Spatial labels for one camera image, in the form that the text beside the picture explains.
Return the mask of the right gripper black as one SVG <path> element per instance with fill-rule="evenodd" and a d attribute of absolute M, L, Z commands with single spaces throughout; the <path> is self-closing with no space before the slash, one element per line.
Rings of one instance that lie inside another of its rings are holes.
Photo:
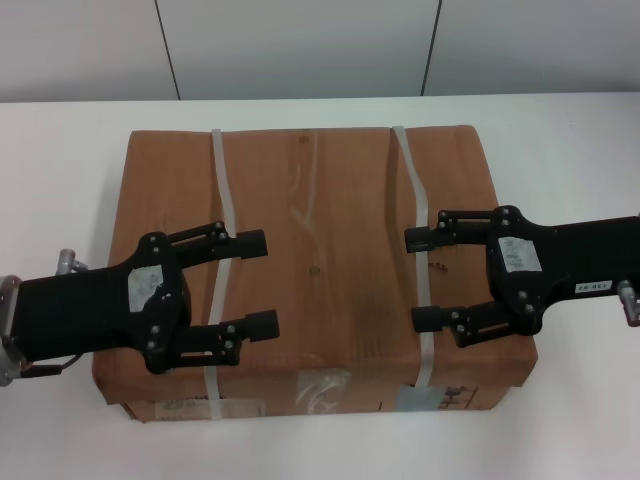
<path fill-rule="evenodd" d="M 436 224 L 406 229 L 408 253 L 485 245 L 495 302 L 411 309 L 417 333 L 448 328 L 465 348 L 511 335 L 531 336 L 545 311 L 568 300 L 616 296 L 629 326 L 639 325 L 639 218 L 542 226 L 514 206 L 441 210 Z"/>

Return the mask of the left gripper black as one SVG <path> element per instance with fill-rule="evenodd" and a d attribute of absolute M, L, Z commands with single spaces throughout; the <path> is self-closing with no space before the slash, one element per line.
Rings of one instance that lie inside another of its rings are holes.
<path fill-rule="evenodd" d="M 23 282 L 12 345 L 29 374 L 59 374 L 53 359 L 115 348 L 140 352 L 162 374 L 180 365 L 173 342 L 188 329 L 185 280 L 167 235 L 144 235 L 134 253 L 111 267 Z"/>

